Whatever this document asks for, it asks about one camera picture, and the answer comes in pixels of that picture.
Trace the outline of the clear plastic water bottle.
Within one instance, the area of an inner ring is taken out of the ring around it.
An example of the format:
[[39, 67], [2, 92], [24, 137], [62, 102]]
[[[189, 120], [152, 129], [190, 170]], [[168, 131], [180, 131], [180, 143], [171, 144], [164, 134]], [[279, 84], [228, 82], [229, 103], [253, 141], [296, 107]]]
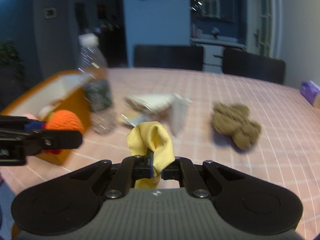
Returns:
[[99, 49], [99, 40], [93, 33], [79, 35], [79, 60], [77, 69], [84, 76], [82, 88], [88, 101], [93, 130], [107, 134], [116, 126], [108, 64]]

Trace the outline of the orange storage box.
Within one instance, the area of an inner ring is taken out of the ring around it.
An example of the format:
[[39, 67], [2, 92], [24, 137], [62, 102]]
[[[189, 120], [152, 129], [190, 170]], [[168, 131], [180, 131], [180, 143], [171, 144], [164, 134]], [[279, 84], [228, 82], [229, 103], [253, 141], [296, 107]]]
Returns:
[[78, 116], [87, 130], [91, 120], [88, 101], [82, 90], [83, 79], [84, 76], [76, 70], [59, 72], [28, 90], [1, 111], [1, 115], [23, 116], [30, 113], [39, 121], [47, 121], [52, 113], [68, 110]]

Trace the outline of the clear zip bag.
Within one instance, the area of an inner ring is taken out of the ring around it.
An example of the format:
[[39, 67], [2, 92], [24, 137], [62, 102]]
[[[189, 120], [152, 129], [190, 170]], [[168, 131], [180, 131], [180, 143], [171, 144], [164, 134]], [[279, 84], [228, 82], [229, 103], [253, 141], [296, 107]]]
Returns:
[[180, 94], [174, 94], [174, 99], [169, 109], [169, 126], [172, 135], [175, 137], [178, 136], [185, 124], [187, 110], [190, 104], [190, 99], [184, 98]]

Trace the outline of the pink white knitted hat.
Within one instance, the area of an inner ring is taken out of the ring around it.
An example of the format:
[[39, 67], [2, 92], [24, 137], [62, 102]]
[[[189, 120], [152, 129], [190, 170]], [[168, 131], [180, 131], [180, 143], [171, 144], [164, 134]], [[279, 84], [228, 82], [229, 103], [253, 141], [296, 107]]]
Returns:
[[28, 119], [30, 119], [30, 120], [36, 120], [36, 121], [39, 120], [36, 116], [34, 116], [34, 115], [30, 114], [30, 113], [25, 113], [23, 116], [28, 118]]

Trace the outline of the black chair left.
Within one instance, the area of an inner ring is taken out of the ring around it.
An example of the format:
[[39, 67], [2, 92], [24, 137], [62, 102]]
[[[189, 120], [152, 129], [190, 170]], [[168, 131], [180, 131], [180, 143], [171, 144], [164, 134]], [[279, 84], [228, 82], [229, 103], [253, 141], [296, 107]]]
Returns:
[[203, 46], [136, 45], [133, 66], [202, 71], [203, 55]]

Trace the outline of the black chair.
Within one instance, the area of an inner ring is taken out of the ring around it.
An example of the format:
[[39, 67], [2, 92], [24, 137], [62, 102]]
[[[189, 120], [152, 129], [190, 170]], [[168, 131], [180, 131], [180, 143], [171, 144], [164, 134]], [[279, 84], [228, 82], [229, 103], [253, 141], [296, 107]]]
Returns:
[[133, 66], [202, 71], [203, 55], [203, 46], [136, 45]]
[[223, 74], [284, 84], [286, 64], [283, 60], [255, 55], [231, 48], [223, 52]]

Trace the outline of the pink checked tablecloth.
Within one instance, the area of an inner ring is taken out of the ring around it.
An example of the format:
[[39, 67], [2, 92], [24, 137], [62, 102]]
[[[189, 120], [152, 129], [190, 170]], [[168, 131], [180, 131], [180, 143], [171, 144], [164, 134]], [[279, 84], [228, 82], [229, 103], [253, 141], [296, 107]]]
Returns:
[[176, 93], [191, 100], [173, 153], [213, 160], [283, 186], [303, 203], [298, 232], [319, 234], [319, 109], [297, 89], [239, 76], [182, 70], [112, 69], [117, 113], [124, 98]]

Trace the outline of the small framed picture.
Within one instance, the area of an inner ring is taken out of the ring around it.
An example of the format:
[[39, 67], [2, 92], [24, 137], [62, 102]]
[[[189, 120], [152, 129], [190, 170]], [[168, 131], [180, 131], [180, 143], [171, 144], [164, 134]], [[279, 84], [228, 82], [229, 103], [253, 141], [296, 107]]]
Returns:
[[45, 7], [43, 9], [43, 16], [46, 20], [52, 20], [57, 18], [56, 7]]

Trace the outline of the purple tissue pack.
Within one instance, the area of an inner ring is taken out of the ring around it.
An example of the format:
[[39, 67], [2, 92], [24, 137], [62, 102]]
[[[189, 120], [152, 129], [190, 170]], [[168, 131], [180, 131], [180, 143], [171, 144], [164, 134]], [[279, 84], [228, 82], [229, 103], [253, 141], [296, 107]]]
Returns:
[[320, 106], [320, 90], [319, 85], [313, 81], [303, 81], [300, 87], [301, 95], [315, 108]]

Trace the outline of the white glass door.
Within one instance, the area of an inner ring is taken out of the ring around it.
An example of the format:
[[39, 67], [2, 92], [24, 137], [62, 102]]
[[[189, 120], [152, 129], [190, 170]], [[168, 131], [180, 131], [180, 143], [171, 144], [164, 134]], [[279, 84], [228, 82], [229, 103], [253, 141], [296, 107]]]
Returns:
[[280, 58], [283, 30], [282, 0], [247, 0], [246, 50]]

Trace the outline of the white sideboard cabinet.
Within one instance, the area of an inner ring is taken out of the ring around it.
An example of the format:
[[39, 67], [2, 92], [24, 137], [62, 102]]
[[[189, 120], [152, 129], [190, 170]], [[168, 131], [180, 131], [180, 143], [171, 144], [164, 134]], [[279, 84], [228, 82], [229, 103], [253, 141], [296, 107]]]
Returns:
[[217, 39], [191, 38], [190, 44], [196, 47], [203, 47], [202, 71], [215, 74], [223, 73], [223, 52], [226, 48], [246, 51], [244, 44]]

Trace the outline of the silver foil snack packet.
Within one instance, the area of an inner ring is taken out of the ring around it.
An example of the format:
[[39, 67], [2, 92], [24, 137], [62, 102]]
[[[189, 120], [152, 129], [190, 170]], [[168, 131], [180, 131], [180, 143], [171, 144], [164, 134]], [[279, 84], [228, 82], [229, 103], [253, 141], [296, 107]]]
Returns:
[[128, 109], [121, 114], [121, 119], [124, 124], [136, 127], [139, 123], [146, 120], [146, 116], [139, 111], [135, 111], [134, 109]]

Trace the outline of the orange knitted toy fruit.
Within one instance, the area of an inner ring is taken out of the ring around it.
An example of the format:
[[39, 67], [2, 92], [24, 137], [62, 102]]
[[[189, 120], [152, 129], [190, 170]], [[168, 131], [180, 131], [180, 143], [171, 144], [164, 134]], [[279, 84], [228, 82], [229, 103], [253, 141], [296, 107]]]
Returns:
[[71, 130], [84, 133], [85, 129], [76, 114], [68, 110], [59, 110], [51, 114], [50, 118], [42, 125], [44, 129]]

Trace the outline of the black chair right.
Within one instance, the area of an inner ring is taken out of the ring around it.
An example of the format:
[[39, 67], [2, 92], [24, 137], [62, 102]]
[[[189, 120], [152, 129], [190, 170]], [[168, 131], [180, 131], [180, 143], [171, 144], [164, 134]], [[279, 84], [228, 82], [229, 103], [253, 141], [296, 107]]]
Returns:
[[286, 64], [283, 60], [255, 55], [231, 48], [223, 52], [223, 74], [284, 84]]

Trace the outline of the yellow cloth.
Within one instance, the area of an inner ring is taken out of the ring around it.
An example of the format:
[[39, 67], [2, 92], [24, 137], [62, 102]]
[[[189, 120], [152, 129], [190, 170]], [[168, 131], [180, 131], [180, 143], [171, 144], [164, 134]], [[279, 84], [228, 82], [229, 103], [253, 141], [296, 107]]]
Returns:
[[155, 189], [159, 184], [161, 172], [175, 161], [172, 140], [164, 126], [156, 121], [141, 122], [126, 136], [127, 145], [133, 156], [145, 156], [153, 152], [153, 177], [139, 179], [137, 189]]

